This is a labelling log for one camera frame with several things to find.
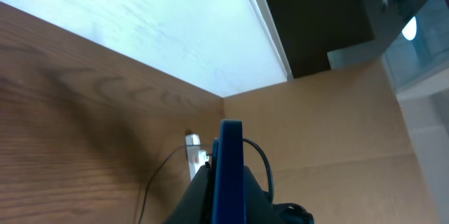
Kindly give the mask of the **blue Galaxy smartphone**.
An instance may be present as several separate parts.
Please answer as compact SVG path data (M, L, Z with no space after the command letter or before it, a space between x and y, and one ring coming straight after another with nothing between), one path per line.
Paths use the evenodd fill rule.
M212 224L245 224L243 127L224 119L218 138Z

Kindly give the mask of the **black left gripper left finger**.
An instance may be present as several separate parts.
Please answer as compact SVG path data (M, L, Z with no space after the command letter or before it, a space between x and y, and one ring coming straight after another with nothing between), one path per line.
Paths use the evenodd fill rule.
M210 164L200 167L172 213L163 224L210 223Z

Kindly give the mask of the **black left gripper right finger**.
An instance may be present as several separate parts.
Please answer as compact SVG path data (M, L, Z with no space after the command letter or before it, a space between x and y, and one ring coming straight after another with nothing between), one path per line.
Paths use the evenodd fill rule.
M264 191L247 166L243 168L247 224L276 224L281 219L274 213Z

